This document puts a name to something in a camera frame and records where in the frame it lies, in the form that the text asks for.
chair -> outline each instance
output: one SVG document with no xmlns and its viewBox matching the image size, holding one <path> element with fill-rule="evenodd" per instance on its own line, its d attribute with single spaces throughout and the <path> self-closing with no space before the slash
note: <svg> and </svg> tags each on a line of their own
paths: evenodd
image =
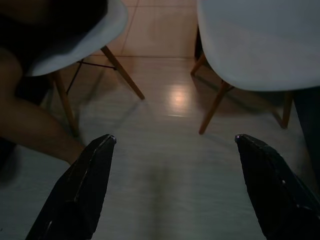
<svg viewBox="0 0 320 240">
<path fill-rule="evenodd" d="M 83 62 L 83 59 L 101 49 L 104 55 L 113 64 L 115 69 L 119 71 L 124 80 L 130 85 L 138 97 L 141 100 L 145 99 L 145 96 L 140 91 L 138 86 L 106 46 L 106 44 L 121 34 L 126 27 L 127 22 L 128 11 L 121 0 L 108 0 L 108 13 L 91 31 L 84 36 L 69 39 L 62 44 L 58 44 L 51 49 L 46 50 L 33 63 L 29 72 L 27 73 L 27 76 L 30 77 L 48 75 L 50 81 L 55 83 L 67 120 L 74 136 L 79 135 L 79 128 L 73 116 L 66 89 L 59 74 L 60 69 L 82 60 L 75 74 L 76 76 L 81 64 L 85 63 Z"/>
<path fill-rule="evenodd" d="M 226 92 L 287 91 L 281 126 L 288 127 L 293 90 L 320 85 L 320 2 L 198 0 L 203 54 L 223 80 L 199 129 L 203 134 Z"/>
</svg>

floor tile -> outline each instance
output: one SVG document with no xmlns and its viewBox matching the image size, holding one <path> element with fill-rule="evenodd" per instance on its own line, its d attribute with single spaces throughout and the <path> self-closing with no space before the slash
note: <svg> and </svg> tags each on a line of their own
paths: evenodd
<svg viewBox="0 0 320 240">
<path fill-rule="evenodd" d="M 108 43 L 108 47 L 109 49 L 112 51 L 112 53 L 115 56 L 120 56 L 122 49 L 124 47 L 127 35 L 128 35 L 128 31 L 130 29 L 134 14 L 135 14 L 135 10 L 136 8 L 133 6 L 129 6 L 128 8 L 128 23 L 126 24 L 125 30 L 113 41 L 111 41 L 110 43 Z M 104 54 L 102 53 L 101 50 L 96 51 L 95 53 L 92 54 L 93 56 L 104 56 Z"/>
<path fill-rule="evenodd" d="M 139 0 L 138 6 L 195 6 L 197 0 Z"/>
<path fill-rule="evenodd" d="M 122 2 L 127 6 L 127 7 L 135 7 L 137 6 L 139 0 L 122 0 Z"/>
<path fill-rule="evenodd" d="M 102 56 L 86 60 L 108 63 Z M 316 189 L 295 108 L 287 130 L 269 111 L 272 105 L 281 112 L 281 93 L 228 92 L 206 133 L 199 135 L 221 84 L 212 70 L 202 66 L 192 78 L 192 59 L 118 60 L 144 93 L 144 101 L 117 71 L 90 65 L 81 68 L 68 96 L 86 144 L 103 134 L 117 138 L 93 240 L 266 239 L 247 194 L 234 142 L 240 133 L 277 149 L 307 186 Z M 61 71 L 65 85 L 76 68 L 74 64 Z M 56 90 L 42 106 L 68 130 Z M 26 238 L 66 169 L 66 163 L 53 157 L 16 148 L 0 172 L 0 239 Z"/>
<path fill-rule="evenodd" d="M 192 57 L 196 31 L 194 7 L 137 7 L 122 55 Z"/>
</svg>

dark clothing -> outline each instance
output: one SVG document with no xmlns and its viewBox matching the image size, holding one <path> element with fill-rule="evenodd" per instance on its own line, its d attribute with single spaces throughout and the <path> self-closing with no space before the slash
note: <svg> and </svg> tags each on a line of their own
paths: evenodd
<svg viewBox="0 0 320 240">
<path fill-rule="evenodd" d="M 0 15 L 0 48 L 13 53 L 26 73 L 52 45 L 87 33 L 107 12 L 107 0 L 50 0 L 50 21 L 30 25 Z"/>
</svg>

person's leg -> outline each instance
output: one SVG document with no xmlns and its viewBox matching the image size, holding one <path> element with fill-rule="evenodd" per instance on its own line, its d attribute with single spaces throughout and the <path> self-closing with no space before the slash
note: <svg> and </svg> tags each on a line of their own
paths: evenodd
<svg viewBox="0 0 320 240">
<path fill-rule="evenodd" d="M 22 72 L 16 57 L 0 47 L 0 136 L 74 163 L 84 146 L 69 136 L 45 110 L 15 97 Z"/>
</svg>

tile grout line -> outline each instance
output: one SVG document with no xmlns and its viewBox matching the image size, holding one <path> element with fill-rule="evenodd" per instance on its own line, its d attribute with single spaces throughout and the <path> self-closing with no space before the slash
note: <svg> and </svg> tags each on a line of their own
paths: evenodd
<svg viewBox="0 0 320 240">
<path fill-rule="evenodd" d="M 139 8 L 190 8 L 190 7 L 197 7 L 196 5 L 137 5 Z"/>
<path fill-rule="evenodd" d="M 124 43 L 123 43 L 123 46 L 122 46 L 121 52 L 120 52 L 120 55 L 121 55 L 121 56 L 122 56 L 122 53 L 124 52 L 125 46 L 126 46 L 126 44 L 127 44 L 127 39 L 128 39 L 130 30 L 131 30 L 131 26 L 132 26 L 132 23 L 134 22 L 134 19 L 135 19 L 135 16 L 136 16 L 136 11 L 137 11 L 138 2 L 139 2 L 139 0 L 136 2 L 136 6 L 134 7 L 134 11 L 133 11 L 132 20 L 131 20 L 131 22 L 130 22 L 130 26 L 129 26 L 129 28 L 128 28 L 128 32 L 127 32 L 126 35 L 125 35 L 125 40 L 124 40 Z"/>
<path fill-rule="evenodd" d="M 133 55 L 114 55 L 117 58 L 149 58 L 149 59 L 190 59 L 194 60 L 193 56 L 133 56 Z M 105 57 L 104 55 L 89 55 L 88 57 Z"/>
</svg>

